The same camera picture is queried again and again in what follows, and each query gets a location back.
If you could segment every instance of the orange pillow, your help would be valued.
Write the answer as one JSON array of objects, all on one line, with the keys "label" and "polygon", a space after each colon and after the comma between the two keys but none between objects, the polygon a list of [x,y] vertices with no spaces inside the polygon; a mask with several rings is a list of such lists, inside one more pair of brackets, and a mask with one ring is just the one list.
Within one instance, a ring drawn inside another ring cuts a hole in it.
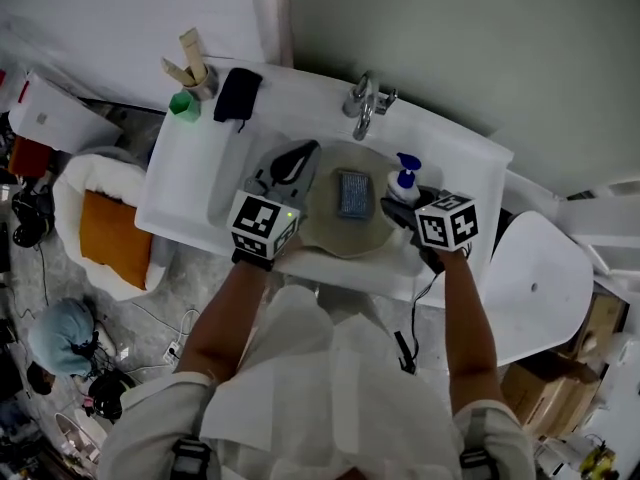
[{"label": "orange pillow", "polygon": [[136,209],[85,190],[80,221],[82,256],[110,266],[122,279],[144,290],[153,235],[133,223]]}]

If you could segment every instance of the beige mat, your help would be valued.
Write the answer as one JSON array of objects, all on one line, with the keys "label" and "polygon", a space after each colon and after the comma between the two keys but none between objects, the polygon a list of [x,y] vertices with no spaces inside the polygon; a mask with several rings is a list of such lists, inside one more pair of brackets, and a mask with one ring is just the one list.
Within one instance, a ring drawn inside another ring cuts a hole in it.
[{"label": "beige mat", "polygon": [[[308,218],[300,227],[305,245],[316,246],[338,256],[355,258],[380,249],[393,228],[387,223],[380,198],[387,190],[387,174],[397,165],[383,155],[357,144],[322,146],[322,158],[306,199]],[[375,208],[370,220],[338,217],[338,171],[368,174],[374,190]]]}]

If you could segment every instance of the faucet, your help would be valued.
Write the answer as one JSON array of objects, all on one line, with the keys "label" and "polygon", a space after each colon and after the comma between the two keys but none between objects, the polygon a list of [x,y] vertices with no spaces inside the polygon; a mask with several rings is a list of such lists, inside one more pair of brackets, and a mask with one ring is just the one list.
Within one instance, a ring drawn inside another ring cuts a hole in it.
[{"label": "faucet", "polygon": [[379,96],[380,83],[373,71],[367,71],[360,81],[354,85],[347,99],[342,104],[342,113],[347,117],[357,117],[358,122],[353,130],[353,138],[362,141],[371,126],[371,116],[375,112],[385,115],[389,107],[398,99],[398,91],[393,89],[389,95],[382,99]]}]

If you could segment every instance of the white shirt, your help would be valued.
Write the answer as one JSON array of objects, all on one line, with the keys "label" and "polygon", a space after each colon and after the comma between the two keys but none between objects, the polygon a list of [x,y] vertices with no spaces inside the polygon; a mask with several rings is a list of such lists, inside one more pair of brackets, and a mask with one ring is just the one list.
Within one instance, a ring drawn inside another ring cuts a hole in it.
[{"label": "white shirt", "polygon": [[[190,434],[212,382],[183,372],[123,395],[100,480],[168,479],[171,447]],[[291,286],[267,308],[236,376],[217,387],[200,439],[223,479],[334,480],[353,467],[368,479],[460,479],[472,420],[474,446],[479,439],[502,479],[535,478],[529,440],[506,406],[479,401],[452,419],[400,370],[382,329],[362,315],[334,326],[311,291]]]}]

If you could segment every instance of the power strip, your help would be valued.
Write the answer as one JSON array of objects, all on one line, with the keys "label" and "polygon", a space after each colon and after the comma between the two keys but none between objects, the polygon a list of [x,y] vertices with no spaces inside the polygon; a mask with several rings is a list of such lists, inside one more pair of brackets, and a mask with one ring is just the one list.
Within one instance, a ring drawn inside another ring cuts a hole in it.
[{"label": "power strip", "polygon": [[180,358],[180,351],[182,350],[182,346],[177,341],[172,341],[169,343],[167,350],[162,356],[162,360],[171,366],[176,366],[178,364],[178,359]]}]

